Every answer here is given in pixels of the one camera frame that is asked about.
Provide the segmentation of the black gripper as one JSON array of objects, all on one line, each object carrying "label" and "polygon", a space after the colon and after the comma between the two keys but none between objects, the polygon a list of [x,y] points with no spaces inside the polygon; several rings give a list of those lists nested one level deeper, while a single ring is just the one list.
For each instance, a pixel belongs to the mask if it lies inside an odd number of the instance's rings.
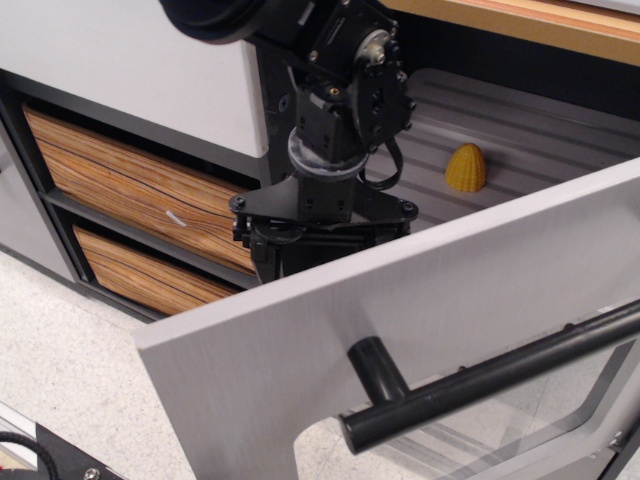
[{"label": "black gripper", "polygon": [[367,249],[406,236],[418,207],[353,177],[325,182],[296,172],[283,181],[238,194],[233,239],[250,244],[262,284],[301,271],[296,243]]}]

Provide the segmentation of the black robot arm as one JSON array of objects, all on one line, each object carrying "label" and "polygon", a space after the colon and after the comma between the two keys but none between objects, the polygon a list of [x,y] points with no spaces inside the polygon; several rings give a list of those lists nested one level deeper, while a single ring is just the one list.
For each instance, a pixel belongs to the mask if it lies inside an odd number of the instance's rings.
[{"label": "black robot arm", "polygon": [[397,23],[378,1],[166,1],[181,33],[210,44],[245,40],[289,72],[296,119],[287,140],[292,173],[230,200],[233,237],[262,283],[406,236],[417,207],[390,194],[398,183],[366,177],[385,147],[409,129]]}]

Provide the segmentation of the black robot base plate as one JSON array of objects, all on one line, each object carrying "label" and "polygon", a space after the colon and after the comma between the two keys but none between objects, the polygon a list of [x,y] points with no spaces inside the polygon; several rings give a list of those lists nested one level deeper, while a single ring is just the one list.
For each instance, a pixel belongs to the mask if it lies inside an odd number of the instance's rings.
[{"label": "black robot base plate", "polygon": [[124,479],[111,467],[38,423],[35,424],[35,439],[54,460],[61,479]]}]

